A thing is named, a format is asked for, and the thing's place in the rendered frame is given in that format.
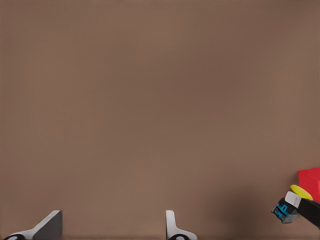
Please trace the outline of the small black and blue object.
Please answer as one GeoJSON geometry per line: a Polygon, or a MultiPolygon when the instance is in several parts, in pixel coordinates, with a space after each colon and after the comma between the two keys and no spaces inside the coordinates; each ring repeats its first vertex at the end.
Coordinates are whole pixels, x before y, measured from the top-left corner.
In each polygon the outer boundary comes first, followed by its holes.
{"type": "Polygon", "coordinates": [[[297,209],[291,204],[287,203],[284,198],[281,198],[278,203],[273,207],[271,213],[273,213],[280,221],[283,214],[293,212],[297,209]]]}

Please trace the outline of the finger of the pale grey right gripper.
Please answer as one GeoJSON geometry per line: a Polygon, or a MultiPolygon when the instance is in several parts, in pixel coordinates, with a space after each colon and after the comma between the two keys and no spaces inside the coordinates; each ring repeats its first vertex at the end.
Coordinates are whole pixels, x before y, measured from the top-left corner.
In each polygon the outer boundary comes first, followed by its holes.
{"type": "Polygon", "coordinates": [[[292,191],[288,191],[285,195],[284,200],[295,208],[298,208],[302,197],[292,191]]]}
{"type": "Polygon", "coordinates": [[[281,217],[281,222],[283,224],[292,223],[298,217],[298,215],[299,213],[296,210],[289,213],[283,213],[281,217]]]}

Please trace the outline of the red box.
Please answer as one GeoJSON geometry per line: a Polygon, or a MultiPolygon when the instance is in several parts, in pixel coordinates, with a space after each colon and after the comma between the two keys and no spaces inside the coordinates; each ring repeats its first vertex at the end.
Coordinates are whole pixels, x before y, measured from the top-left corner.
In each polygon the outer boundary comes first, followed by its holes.
{"type": "Polygon", "coordinates": [[[320,203],[320,167],[299,170],[298,182],[314,201],[320,203]]]}

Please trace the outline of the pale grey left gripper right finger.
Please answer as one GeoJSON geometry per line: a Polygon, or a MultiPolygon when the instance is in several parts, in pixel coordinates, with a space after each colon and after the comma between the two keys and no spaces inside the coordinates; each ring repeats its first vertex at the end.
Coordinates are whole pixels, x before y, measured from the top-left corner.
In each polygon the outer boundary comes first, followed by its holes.
{"type": "Polygon", "coordinates": [[[193,232],[177,227],[175,213],[173,210],[165,211],[166,240],[198,240],[193,232]]]}

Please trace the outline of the yellow round lid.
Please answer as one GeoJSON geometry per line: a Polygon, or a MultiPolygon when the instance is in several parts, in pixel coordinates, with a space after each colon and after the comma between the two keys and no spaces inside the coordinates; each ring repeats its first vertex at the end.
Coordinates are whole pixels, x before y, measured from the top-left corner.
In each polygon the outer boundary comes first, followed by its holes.
{"type": "Polygon", "coordinates": [[[307,199],[307,200],[313,200],[312,195],[307,192],[305,189],[303,189],[302,187],[300,187],[299,185],[296,184],[292,184],[290,186],[290,189],[298,196],[300,196],[303,199],[307,199]]]}

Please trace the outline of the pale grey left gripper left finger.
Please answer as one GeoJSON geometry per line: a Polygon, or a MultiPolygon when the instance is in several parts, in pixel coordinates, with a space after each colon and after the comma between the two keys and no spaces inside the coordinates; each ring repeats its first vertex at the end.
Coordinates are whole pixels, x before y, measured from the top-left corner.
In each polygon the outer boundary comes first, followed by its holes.
{"type": "Polygon", "coordinates": [[[63,233],[63,212],[54,210],[31,229],[6,236],[3,240],[60,240],[63,233]]]}

